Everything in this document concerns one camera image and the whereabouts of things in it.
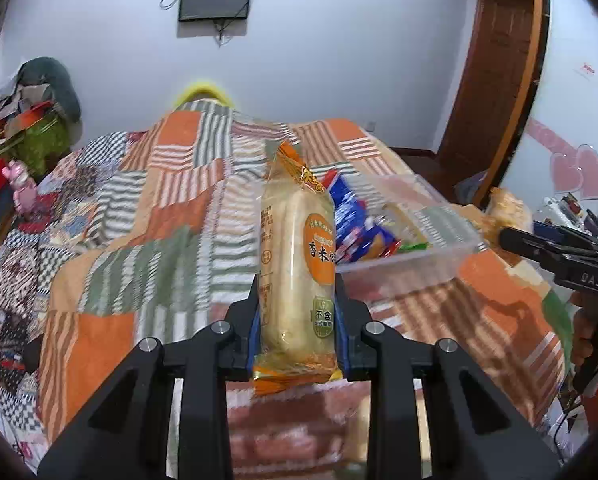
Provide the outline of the person's right hand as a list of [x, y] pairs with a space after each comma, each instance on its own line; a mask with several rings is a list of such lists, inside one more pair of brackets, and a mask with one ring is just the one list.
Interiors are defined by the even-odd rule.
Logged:
[[580, 368], [594, 351], [592, 338], [598, 319], [598, 301], [584, 292], [574, 292], [570, 302], [578, 308], [573, 317], [571, 362]]

